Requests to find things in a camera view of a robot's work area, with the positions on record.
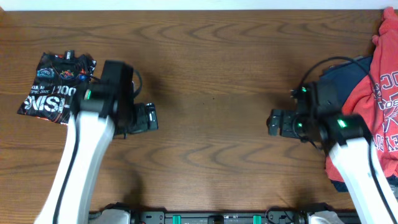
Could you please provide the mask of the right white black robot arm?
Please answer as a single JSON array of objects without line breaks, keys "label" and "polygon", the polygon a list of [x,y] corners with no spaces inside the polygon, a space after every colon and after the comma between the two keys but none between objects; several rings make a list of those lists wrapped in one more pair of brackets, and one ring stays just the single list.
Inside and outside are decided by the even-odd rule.
[{"label": "right white black robot arm", "polygon": [[301,84],[291,97],[294,110],[271,111],[269,135],[299,139],[322,149],[342,176],[361,223],[397,223],[397,200],[363,117],[342,113],[332,82]]}]

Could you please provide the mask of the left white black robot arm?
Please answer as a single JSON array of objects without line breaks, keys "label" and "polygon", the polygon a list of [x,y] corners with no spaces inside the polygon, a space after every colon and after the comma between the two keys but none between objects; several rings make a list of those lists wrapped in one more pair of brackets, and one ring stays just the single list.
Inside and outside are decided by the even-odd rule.
[{"label": "left white black robot arm", "polygon": [[134,223],[132,211],[118,204],[90,213],[98,172],[113,138],[159,128],[155,105],[135,103],[139,72],[115,60],[104,63],[98,81],[74,94],[62,158],[36,223]]}]

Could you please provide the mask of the black orange patterned jersey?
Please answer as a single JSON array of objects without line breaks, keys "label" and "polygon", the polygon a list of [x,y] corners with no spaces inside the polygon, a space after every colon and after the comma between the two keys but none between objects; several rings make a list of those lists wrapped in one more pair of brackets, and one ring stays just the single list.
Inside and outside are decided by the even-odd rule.
[{"label": "black orange patterned jersey", "polygon": [[82,83],[93,78],[96,60],[89,55],[42,54],[34,82],[17,114],[33,116],[58,124],[67,124],[74,93]]}]

